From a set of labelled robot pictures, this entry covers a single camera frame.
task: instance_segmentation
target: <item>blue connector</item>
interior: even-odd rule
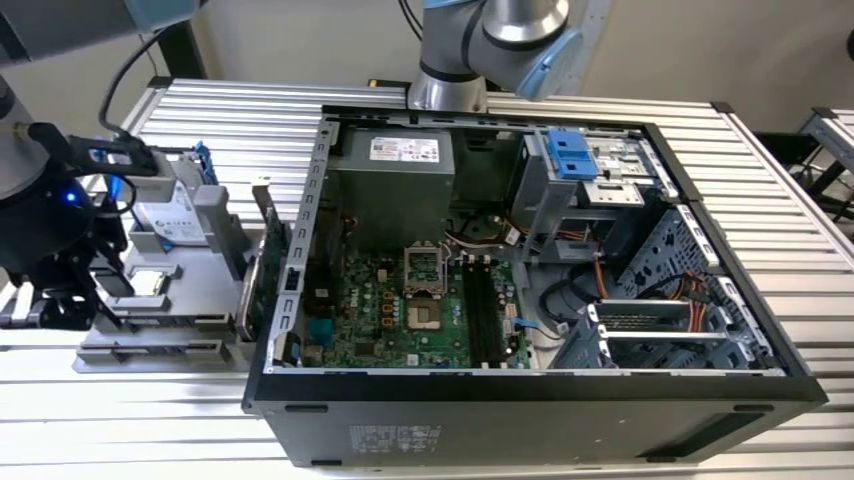
[[[590,155],[587,141],[581,132],[549,129],[546,149],[555,166],[555,174],[565,180],[593,180],[599,167]]]
[[[211,149],[204,146],[204,143],[199,142],[192,148],[199,158],[202,159],[202,177],[206,185],[219,185],[219,178],[216,178],[216,172],[214,171],[214,159],[211,158]]]
[[[323,348],[332,347],[332,319],[312,318],[308,320],[308,339]]]

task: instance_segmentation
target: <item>power cable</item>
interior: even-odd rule
[[[136,60],[139,60],[139,57],[143,56],[143,53],[146,53],[151,48],[151,46],[158,42],[158,40],[160,40],[160,37],[163,36],[164,32],[166,32],[166,29],[155,33],[151,36],[151,38],[143,42],[143,44],[134,51],[128,59],[122,64],[119,71],[116,72],[116,74],[112,77],[112,80],[110,81],[110,87],[107,88],[104,101],[102,102],[102,108],[98,111],[98,122],[102,124],[102,127],[104,127],[111,132],[118,133],[123,137],[130,137],[131,134],[119,125],[116,125],[115,123],[110,122],[110,120],[107,120],[107,113],[110,112],[112,97],[116,95],[116,89],[119,88],[119,83],[122,83],[122,79],[124,78],[124,75],[128,73],[128,70],[131,70],[131,67],[136,63]]]

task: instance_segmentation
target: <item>white label sticker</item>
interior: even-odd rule
[[[140,208],[155,233],[174,245],[207,245],[199,216],[183,182],[175,182],[170,203],[142,203]]]
[[[350,441],[357,455],[377,453],[433,453],[441,425],[351,425]]]
[[[439,140],[377,137],[371,140],[371,160],[439,163]]]
[[[507,232],[507,238],[505,239],[507,241],[507,244],[517,245],[517,242],[519,241],[519,233],[519,230],[517,230],[514,227],[510,227],[510,232]]]

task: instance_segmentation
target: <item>green circuit board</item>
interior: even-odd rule
[[[427,274],[431,266],[411,265]],[[403,295],[403,256],[362,256],[346,259],[342,303],[334,321],[332,345],[323,352],[327,368],[471,368],[469,324],[463,292],[462,263],[449,262],[446,293],[407,299]],[[513,285],[510,266],[493,268],[497,289]],[[505,299],[514,305],[515,298]],[[498,321],[505,319],[498,302]],[[529,368],[525,334],[522,348],[507,358],[509,368]]]

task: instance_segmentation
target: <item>power supply label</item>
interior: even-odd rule
[[[351,425],[353,451],[378,453],[433,453],[442,435],[441,425]]]
[[[386,162],[439,163],[439,140],[375,137],[371,140],[370,159]]]

